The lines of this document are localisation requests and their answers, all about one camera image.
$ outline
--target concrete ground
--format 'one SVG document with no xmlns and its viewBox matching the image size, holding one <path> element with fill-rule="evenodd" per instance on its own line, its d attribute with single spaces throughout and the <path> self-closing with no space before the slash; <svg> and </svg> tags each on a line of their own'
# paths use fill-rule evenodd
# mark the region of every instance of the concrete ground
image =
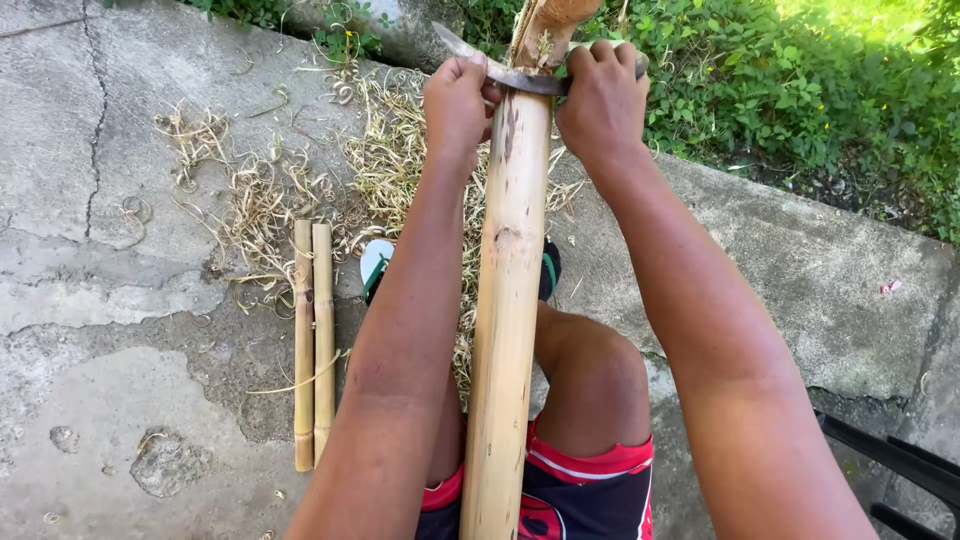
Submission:
<svg viewBox="0 0 960 540">
<path fill-rule="evenodd" d="M 309 106 L 308 132 L 357 133 L 361 111 L 329 103 L 322 73 L 293 70 L 313 65 L 307 43 L 209 24 L 179 4 L 3 0 L 0 13 L 0 532 L 281 534 L 308 481 L 292 466 L 292 395 L 245 391 L 287 384 L 293 325 L 265 310 L 244 314 L 210 275 L 217 249 L 171 199 L 174 155 L 152 118 L 184 98 L 219 107 L 236 114 L 240 147 L 265 148 L 274 134 L 308 142 L 284 114 L 247 117 L 274 104 L 280 85 L 292 106 Z M 256 62 L 238 75 L 245 53 Z M 309 154 L 348 178 L 336 145 L 311 143 Z M 658 163 L 770 309 L 816 406 L 960 460 L 960 274 L 949 246 L 686 161 Z M 216 208 L 215 169 L 202 167 L 187 200 Z M 555 172 L 558 182 L 584 178 L 573 160 Z M 136 229 L 116 207 L 129 196 L 154 208 L 132 246 Z M 623 239 L 591 187 L 573 207 L 547 216 L 564 258 L 557 299 L 651 353 L 655 531 L 712 537 Z M 345 348 L 364 308 L 355 261 L 339 271 Z M 896 279 L 900 290 L 879 293 Z M 546 391 L 535 381 L 532 412 Z M 949 533 L 945 508 L 833 448 L 864 504 L 886 501 Z"/>
</svg>

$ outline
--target hand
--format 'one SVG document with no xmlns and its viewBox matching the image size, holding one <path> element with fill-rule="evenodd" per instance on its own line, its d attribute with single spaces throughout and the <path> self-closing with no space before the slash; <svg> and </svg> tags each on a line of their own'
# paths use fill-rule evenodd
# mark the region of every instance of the hand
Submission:
<svg viewBox="0 0 960 540">
<path fill-rule="evenodd" d="M 453 161 L 469 176 L 477 166 L 477 145 L 490 139 L 493 107 L 484 100 L 496 105 L 500 90 L 487 78 L 483 53 L 469 61 L 447 59 L 437 69 L 423 88 L 427 162 Z"/>
<path fill-rule="evenodd" d="M 650 79 L 635 79 L 636 49 L 623 43 L 615 50 L 597 41 L 577 47 L 566 61 L 573 85 L 557 110 L 557 127 L 566 148 L 590 169 L 636 158 L 643 146 L 643 114 Z M 617 175 L 593 174 L 596 184 Z M 605 186 L 597 190 L 604 195 Z"/>
</svg>

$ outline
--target curved knife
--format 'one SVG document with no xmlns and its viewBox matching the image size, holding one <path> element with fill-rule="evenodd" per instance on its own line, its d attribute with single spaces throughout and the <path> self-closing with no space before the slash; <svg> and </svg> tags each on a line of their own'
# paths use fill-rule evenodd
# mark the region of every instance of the curved knife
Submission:
<svg viewBox="0 0 960 540">
<path fill-rule="evenodd" d="M 450 50 L 453 56 L 469 60 L 469 58 L 477 52 L 476 49 L 469 46 L 465 41 L 457 37 L 456 34 L 447 30 L 444 25 L 436 21 L 432 24 L 437 36 L 440 36 L 440 40 L 446 45 L 446 48 Z M 650 59 L 647 58 L 647 55 L 637 52 L 635 74 L 638 79 L 646 73 L 647 66 L 649 65 Z M 573 82 L 572 77 L 528 75 L 507 67 L 493 59 L 487 59 L 487 76 L 506 86 L 550 96 L 566 96 L 570 91 L 570 83 Z"/>
</svg>

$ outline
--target person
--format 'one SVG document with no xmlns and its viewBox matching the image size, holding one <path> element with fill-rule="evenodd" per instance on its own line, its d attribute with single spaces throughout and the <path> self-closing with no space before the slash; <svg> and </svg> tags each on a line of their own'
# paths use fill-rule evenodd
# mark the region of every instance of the person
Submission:
<svg viewBox="0 0 960 540">
<path fill-rule="evenodd" d="M 556 121 L 626 240 L 717 538 L 876 538 L 777 328 L 644 146 L 650 83 L 635 80 L 635 61 L 630 43 L 576 48 Z M 485 102 L 500 99 L 486 62 L 450 59 L 424 88 L 417 195 L 288 540 L 458 536 L 465 425 L 449 362 L 463 189 L 490 136 Z M 517 538 L 651 538 L 641 354 L 616 331 L 543 301 L 534 352 L 550 390 L 529 428 Z"/>
</svg>

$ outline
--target green flip-flop strap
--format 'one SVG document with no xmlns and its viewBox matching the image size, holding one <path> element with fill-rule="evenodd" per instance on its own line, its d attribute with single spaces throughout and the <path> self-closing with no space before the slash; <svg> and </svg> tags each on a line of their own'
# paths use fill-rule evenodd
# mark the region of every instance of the green flip-flop strap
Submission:
<svg viewBox="0 0 960 540">
<path fill-rule="evenodd" d="M 388 262 L 390 262 L 388 258 L 385 258 L 382 255 L 380 256 L 380 261 L 378 261 L 376 266 L 374 266 L 373 272 L 371 272 L 370 276 L 367 278 L 367 281 L 363 284 L 364 296 L 367 296 L 367 294 L 370 293 L 370 287 L 373 286 L 373 282 L 376 281 L 376 278 L 380 275 L 383 267 L 386 266 Z"/>
<path fill-rule="evenodd" d="M 550 273 L 550 290 L 557 288 L 557 271 L 553 268 L 553 259 L 546 253 L 543 254 L 543 262 L 546 263 L 546 270 Z"/>
</svg>

